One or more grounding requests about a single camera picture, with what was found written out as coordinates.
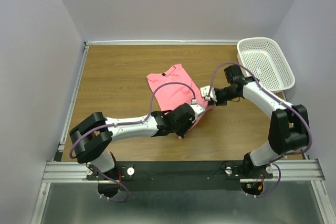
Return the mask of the white perforated plastic basket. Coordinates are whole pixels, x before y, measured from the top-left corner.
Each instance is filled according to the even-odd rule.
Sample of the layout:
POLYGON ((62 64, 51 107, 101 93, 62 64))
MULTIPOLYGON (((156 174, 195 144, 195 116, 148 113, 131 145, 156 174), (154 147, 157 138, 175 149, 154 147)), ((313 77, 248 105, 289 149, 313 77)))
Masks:
POLYGON ((273 93, 295 85, 295 77, 280 46, 270 38, 242 39, 237 44, 240 65, 250 70, 261 84, 273 93))

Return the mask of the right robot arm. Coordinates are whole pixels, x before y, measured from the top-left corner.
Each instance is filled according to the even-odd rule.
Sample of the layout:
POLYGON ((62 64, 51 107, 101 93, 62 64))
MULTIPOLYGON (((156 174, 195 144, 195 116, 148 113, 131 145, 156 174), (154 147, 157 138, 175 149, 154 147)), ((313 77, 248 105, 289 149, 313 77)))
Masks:
POLYGON ((269 118, 268 140, 258 149, 245 154, 241 171, 250 176, 266 165, 287 155, 307 152, 313 141, 309 126, 308 111, 305 106, 293 105, 267 90, 253 73, 244 76, 246 67, 234 63, 224 63, 229 86, 209 87, 207 96, 215 105, 226 105, 235 98, 243 98, 254 103, 269 118))

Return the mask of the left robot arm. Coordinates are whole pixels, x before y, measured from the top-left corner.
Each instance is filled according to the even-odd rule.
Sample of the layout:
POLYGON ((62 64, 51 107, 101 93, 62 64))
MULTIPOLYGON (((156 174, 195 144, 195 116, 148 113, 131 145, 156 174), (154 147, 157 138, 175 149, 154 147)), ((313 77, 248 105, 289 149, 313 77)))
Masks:
POLYGON ((113 141, 133 137, 157 137, 175 133, 183 138, 205 109, 197 103, 184 103, 173 110, 153 111, 138 118, 106 118, 95 112, 69 133, 69 156, 79 164, 91 164, 110 178, 118 177, 115 157, 107 151, 113 141))

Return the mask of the pink t shirt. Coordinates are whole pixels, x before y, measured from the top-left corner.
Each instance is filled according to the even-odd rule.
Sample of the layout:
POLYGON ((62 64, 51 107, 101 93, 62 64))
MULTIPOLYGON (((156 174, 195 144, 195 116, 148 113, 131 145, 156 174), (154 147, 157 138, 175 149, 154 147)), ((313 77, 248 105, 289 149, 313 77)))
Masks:
POLYGON ((168 83, 155 94, 162 111, 176 109, 183 103, 190 104, 193 97, 196 97, 197 103, 201 104, 206 111, 214 107, 201 97, 200 89, 181 64, 172 65, 163 73, 151 73, 147 75, 146 79, 153 92, 160 85, 168 83))

